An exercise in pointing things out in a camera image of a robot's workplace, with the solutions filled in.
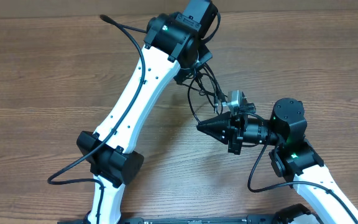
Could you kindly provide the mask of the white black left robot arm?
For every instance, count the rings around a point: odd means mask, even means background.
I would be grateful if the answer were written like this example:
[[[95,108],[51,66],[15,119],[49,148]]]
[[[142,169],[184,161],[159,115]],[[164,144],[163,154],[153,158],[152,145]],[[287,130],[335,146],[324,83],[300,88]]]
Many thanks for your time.
[[[137,68],[108,117],[82,131],[76,145],[90,163],[95,183],[92,209],[83,223],[118,223],[125,186],[144,157],[135,152],[140,130],[170,80],[184,82],[211,59],[206,43],[218,9],[211,1],[190,1],[183,12],[151,18]]]

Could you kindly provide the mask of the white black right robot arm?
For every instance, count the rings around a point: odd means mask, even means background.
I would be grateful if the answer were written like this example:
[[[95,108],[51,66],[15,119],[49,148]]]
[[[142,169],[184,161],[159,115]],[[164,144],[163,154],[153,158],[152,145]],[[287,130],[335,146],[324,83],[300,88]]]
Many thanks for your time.
[[[242,148],[273,146],[269,152],[271,166],[284,183],[254,189],[259,193],[280,187],[294,189],[314,210],[295,205],[276,213],[273,223],[358,223],[358,209],[344,195],[323,159],[305,136],[307,121],[301,101],[278,100],[269,119],[256,113],[247,100],[232,100],[229,111],[200,121],[197,130],[228,146],[239,155]]]

